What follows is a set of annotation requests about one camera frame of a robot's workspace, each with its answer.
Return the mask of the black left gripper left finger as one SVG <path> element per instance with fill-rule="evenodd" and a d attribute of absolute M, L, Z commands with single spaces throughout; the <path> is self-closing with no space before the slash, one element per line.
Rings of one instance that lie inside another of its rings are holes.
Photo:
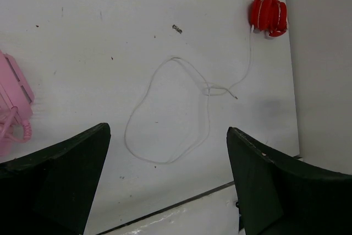
<path fill-rule="evenodd" d="M 100 123 L 1 163 L 1 234 L 83 234 L 110 139 Z"/>

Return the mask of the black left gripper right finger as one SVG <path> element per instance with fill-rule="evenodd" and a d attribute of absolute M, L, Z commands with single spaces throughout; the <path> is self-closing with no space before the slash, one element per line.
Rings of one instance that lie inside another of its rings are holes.
<path fill-rule="evenodd" d="M 238 128 L 227 149 L 246 234 L 351 234 L 351 175 L 299 161 Z"/>

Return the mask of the red headphones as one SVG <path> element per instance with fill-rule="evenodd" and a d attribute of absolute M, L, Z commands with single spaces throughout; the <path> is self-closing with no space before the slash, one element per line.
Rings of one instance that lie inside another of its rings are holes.
<path fill-rule="evenodd" d="M 249 24 L 253 31 L 264 31 L 269 38 L 280 37 L 289 29 L 287 5 L 280 0 L 253 0 Z"/>

